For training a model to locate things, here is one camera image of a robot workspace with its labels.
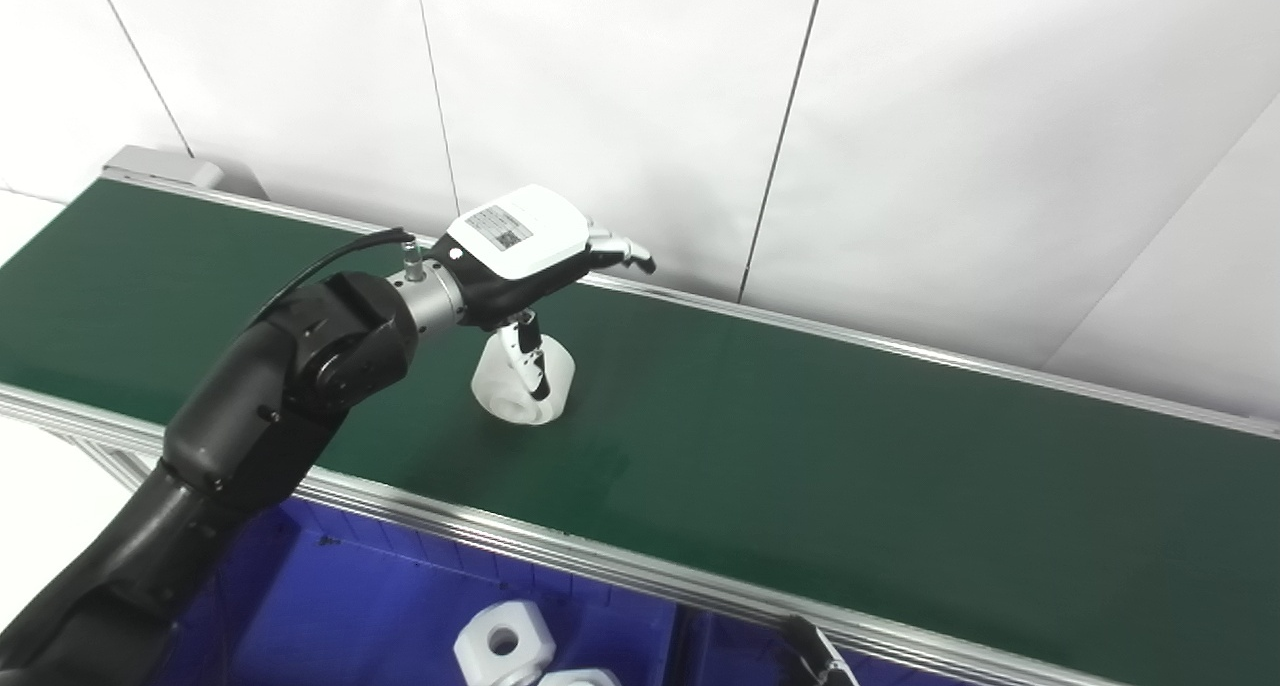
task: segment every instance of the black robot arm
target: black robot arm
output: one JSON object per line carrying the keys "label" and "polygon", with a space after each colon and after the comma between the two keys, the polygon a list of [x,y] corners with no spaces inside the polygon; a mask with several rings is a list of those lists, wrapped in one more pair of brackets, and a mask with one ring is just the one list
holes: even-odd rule
{"label": "black robot arm", "polygon": [[[389,279],[338,273],[301,285],[351,250],[394,241],[404,270]],[[352,407],[403,379],[421,339],[457,323],[493,329],[590,267],[640,259],[632,247],[652,271],[648,252],[612,237],[520,282],[447,241],[453,253],[422,259],[399,229],[320,259],[196,387],[120,513],[0,632],[0,686],[145,685],[241,527],[297,488]]]}

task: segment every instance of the panel seam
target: panel seam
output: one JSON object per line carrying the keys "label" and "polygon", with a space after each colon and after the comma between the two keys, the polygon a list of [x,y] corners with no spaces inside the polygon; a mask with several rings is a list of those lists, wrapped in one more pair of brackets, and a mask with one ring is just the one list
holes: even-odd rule
{"label": "panel seam", "polygon": [[457,211],[458,216],[462,216],[462,203],[458,200],[458,180],[453,175],[453,154],[449,150],[449,133],[444,127],[444,102],[440,99],[440,81],[435,76],[435,54],[431,52],[431,35],[426,27],[426,3],[424,0],[417,0],[417,12],[422,19],[422,40],[426,42],[426,63],[431,72],[431,88],[435,90],[435,113],[440,118],[440,140],[444,142],[444,164],[449,170],[449,188],[453,189],[453,210]]}
{"label": "panel seam", "polygon": [[1187,205],[1192,202],[1193,198],[1196,198],[1196,195],[1198,195],[1201,189],[1204,188],[1204,184],[1208,183],[1211,177],[1216,174],[1222,163],[1226,161],[1226,157],[1230,156],[1231,152],[1234,152],[1238,145],[1240,145],[1240,142],[1244,140],[1244,136],[1248,136],[1249,131],[1253,131],[1253,125],[1257,125],[1257,122],[1261,120],[1263,113],[1266,113],[1267,109],[1270,109],[1272,104],[1275,104],[1276,101],[1280,101],[1280,92],[1272,95],[1272,97],[1268,99],[1265,106],[1262,106],[1261,111],[1258,111],[1258,115],[1253,116],[1253,120],[1249,122],[1249,125],[1245,125],[1244,131],[1240,131],[1240,134],[1236,136],[1234,142],[1231,142],[1229,147],[1222,150],[1222,156],[1220,156],[1217,161],[1213,163],[1213,166],[1210,168],[1210,170],[1204,172],[1204,177],[1203,179],[1201,179],[1201,183],[1196,184],[1196,188],[1192,189],[1189,195],[1187,195],[1187,198],[1183,200],[1183,203],[1179,203],[1178,209],[1174,209],[1174,211],[1170,212],[1169,218],[1165,218],[1165,223],[1160,225],[1160,229],[1156,229],[1156,232],[1153,232],[1151,238],[1147,239],[1147,243],[1138,250],[1138,253],[1134,253],[1134,257],[1130,259],[1129,264],[1123,270],[1120,270],[1119,275],[1115,276],[1115,280],[1111,280],[1111,285],[1107,285],[1107,289],[1102,291],[1102,294],[1097,299],[1094,299],[1093,306],[1091,306],[1088,311],[1084,312],[1084,316],[1082,316],[1079,321],[1075,321],[1075,326],[1071,326],[1071,330],[1065,335],[1065,338],[1060,340],[1057,348],[1052,349],[1052,352],[1048,355],[1048,358],[1046,358],[1044,362],[1041,363],[1039,366],[1041,371],[1048,370],[1048,363],[1052,363],[1053,360],[1057,358],[1057,355],[1060,355],[1062,349],[1066,348],[1066,344],[1070,343],[1070,339],[1076,334],[1076,331],[1079,331],[1084,326],[1084,321],[1088,321],[1089,317],[1093,316],[1093,312],[1096,312],[1097,308],[1102,306],[1103,299],[1106,299],[1108,294],[1112,293],[1112,291],[1116,291],[1116,285],[1120,285],[1120,282],[1124,280],[1124,276],[1128,276],[1129,271],[1133,271],[1133,267],[1138,264],[1138,259],[1142,259],[1143,253],[1147,253],[1148,250],[1151,250],[1151,246],[1156,243],[1156,239],[1158,239],[1160,235],[1169,229],[1169,225],[1172,224],[1174,218],[1178,218],[1179,212],[1183,212],[1183,209],[1187,209]]}
{"label": "panel seam", "polygon": [[804,41],[800,42],[800,58],[796,60],[795,76],[791,77],[791,92],[787,93],[787,106],[782,111],[782,125],[778,129],[778,142],[773,145],[773,157],[769,163],[769,175],[764,179],[764,195],[760,197],[760,211],[755,215],[755,230],[751,232],[751,247],[746,252],[746,266],[742,267],[742,282],[737,288],[737,303],[742,303],[742,294],[746,293],[746,280],[751,275],[751,261],[755,259],[755,244],[760,239],[760,227],[764,225],[764,207],[769,202],[769,191],[773,189],[773,175],[778,170],[778,157],[782,154],[782,140],[787,134],[787,124],[791,122],[791,106],[795,104],[796,88],[800,86],[800,72],[804,70],[804,58],[809,52],[809,36],[813,35],[814,19],[818,17],[818,3],[813,0],[809,8],[809,22],[805,24]]}
{"label": "panel seam", "polygon": [[164,108],[165,115],[169,116],[169,124],[173,124],[173,131],[182,140],[182,148],[187,150],[188,157],[196,157],[196,154],[191,150],[191,143],[187,142],[187,134],[182,133],[182,127],[178,125],[178,118],[174,118],[173,109],[169,108],[169,102],[165,101],[164,93],[160,93],[160,86],[156,84],[155,76],[151,76],[151,68],[147,68],[147,63],[142,60],[142,52],[138,51],[138,44],[133,42],[133,36],[129,35],[129,29],[124,26],[124,19],[120,17],[120,12],[115,8],[115,3],[106,0],[106,6],[110,8],[111,15],[115,17],[116,24],[120,26],[120,33],[124,35],[124,41],[128,42],[129,49],[133,49],[133,56],[138,60],[138,67],[142,67],[142,74],[147,77],[147,83],[151,84],[152,92],[156,93],[156,99],[160,101],[160,108]]}

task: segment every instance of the black cable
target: black cable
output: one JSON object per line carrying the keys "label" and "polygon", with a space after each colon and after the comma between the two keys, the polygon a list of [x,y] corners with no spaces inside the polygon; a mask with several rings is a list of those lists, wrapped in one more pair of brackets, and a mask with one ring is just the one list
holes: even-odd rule
{"label": "black cable", "polygon": [[271,308],[275,308],[276,305],[280,303],[280,299],[293,293],[293,289],[297,289],[298,285],[303,284],[303,282],[315,276],[316,273],[320,273],[321,267],[329,266],[330,262],[338,261],[338,259],[342,259],[348,253],[356,253],[357,250],[369,250],[380,247],[380,244],[407,244],[413,243],[413,241],[416,241],[416,235],[410,234],[410,232],[404,230],[403,227],[394,227],[394,229],[375,230],[372,234],[361,235],[358,239],[351,241],[348,244],[334,248],[332,252],[317,259],[316,262],[312,262],[311,266],[303,267],[303,270],[298,273],[297,276],[293,276],[288,284],[284,284],[283,288],[275,291],[274,297],[268,299],[261,308],[257,308],[257,312],[255,314],[253,320],[248,323],[248,326],[261,321],[262,317],[271,311]]}

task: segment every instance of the robotic hand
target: robotic hand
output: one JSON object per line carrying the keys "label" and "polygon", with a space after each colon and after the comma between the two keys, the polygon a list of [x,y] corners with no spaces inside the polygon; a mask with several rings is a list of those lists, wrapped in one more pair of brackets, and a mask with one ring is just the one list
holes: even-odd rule
{"label": "robotic hand", "polygon": [[[387,243],[402,243],[396,275],[302,285],[343,253]],[[466,212],[425,253],[396,229],[320,259],[183,403],[120,513],[0,632],[0,686],[146,683],[243,522],[297,488],[352,407],[403,379],[420,340],[453,325],[506,329],[513,366],[545,398],[527,308],[620,264],[654,271],[649,252],[540,186]]]}

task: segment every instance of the blue container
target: blue container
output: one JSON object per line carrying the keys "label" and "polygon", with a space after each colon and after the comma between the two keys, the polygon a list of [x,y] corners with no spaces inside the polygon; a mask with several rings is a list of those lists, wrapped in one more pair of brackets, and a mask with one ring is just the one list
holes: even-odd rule
{"label": "blue container", "polygon": [[[777,631],[710,613],[687,626],[686,686],[778,686],[799,664]],[[841,651],[860,686],[961,686],[963,682],[887,660]]]}
{"label": "blue container", "polygon": [[539,604],[552,669],[664,682],[669,602],[291,499],[188,609],[156,686],[465,686],[453,640],[492,604]]}

